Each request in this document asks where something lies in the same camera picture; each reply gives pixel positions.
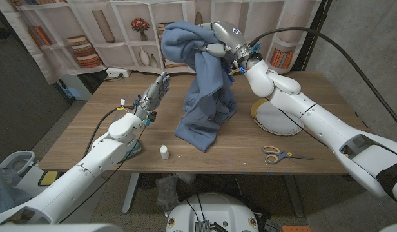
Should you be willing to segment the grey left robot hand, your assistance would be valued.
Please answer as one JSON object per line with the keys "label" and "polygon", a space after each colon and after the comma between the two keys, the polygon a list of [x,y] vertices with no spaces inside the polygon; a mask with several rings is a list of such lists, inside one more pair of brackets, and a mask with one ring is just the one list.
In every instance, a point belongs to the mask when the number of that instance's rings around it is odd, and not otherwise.
{"label": "grey left robot hand", "polygon": [[155,121],[157,112],[155,111],[169,91],[170,76],[167,72],[162,72],[155,82],[153,82],[143,93],[135,106],[132,114],[138,116],[141,120],[149,119],[151,122]]}

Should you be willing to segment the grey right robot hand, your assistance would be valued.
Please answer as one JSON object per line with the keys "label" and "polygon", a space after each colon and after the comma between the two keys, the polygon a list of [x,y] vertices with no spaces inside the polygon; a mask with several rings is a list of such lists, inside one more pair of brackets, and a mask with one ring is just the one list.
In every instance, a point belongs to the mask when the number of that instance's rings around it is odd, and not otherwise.
{"label": "grey right robot hand", "polygon": [[198,26],[211,30],[219,43],[211,43],[203,48],[202,51],[208,52],[215,57],[224,57],[228,53],[235,56],[238,63],[247,59],[251,53],[251,47],[247,44],[241,31],[227,21],[215,21],[212,23],[202,23]]}

